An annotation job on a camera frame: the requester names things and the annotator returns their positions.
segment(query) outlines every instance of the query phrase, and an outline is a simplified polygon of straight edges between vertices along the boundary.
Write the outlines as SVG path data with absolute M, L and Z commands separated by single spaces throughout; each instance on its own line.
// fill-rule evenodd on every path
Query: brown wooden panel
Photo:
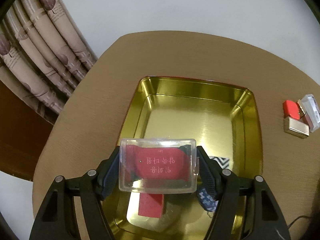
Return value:
M 52 125 L 0 82 L 0 170 L 33 180 Z

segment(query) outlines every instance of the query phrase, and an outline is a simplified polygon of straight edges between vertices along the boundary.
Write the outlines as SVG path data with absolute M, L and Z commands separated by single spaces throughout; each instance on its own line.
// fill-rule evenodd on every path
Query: blue patterned fabric item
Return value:
M 205 190 L 203 185 L 198 187 L 197 196 L 198 196 L 199 203 L 203 207 L 204 210 L 209 211 L 209 212 L 215 212 L 215 210 L 218 206 L 218 201 L 214 200 L 207 193 L 207 191 Z

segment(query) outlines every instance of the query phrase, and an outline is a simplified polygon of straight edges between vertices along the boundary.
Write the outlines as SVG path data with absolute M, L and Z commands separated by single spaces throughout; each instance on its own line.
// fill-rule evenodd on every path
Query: black cable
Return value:
M 311 219 L 312 217 L 309 216 L 298 216 L 295 220 L 293 220 L 289 225 L 288 225 L 288 229 L 300 218 L 307 218 L 307 219 Z

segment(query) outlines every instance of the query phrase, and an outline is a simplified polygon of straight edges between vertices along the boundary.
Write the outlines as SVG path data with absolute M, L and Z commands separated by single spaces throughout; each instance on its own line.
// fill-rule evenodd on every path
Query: beige curtain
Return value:
M 0 24 L 0 81 L 47 121 L 95 63 L 59 0 L 16 0 Z

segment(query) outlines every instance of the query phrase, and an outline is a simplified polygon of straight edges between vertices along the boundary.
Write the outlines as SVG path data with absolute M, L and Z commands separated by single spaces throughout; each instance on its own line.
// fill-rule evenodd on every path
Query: brown tabletop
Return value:
M 82 176 L 108 158 L 136 86 L 148 75 L 249 88 L 260 117 L 263 176 L 287 223 L 311 213 L 320 171 L 320 131 L 307 139 L 284 133 L 282 102 L 310 93 L 320 98 L 320 86 L 287 61 L 249 44 L 201 33 L 157 31 L 119 38 L 67 102 L 36 167 L 35 215 L 57 175 Z M 88 239 L 83 217 L 78 220 L 83 239 Z M 292 226 L 293 240 L 305 226 L 303 220 Z

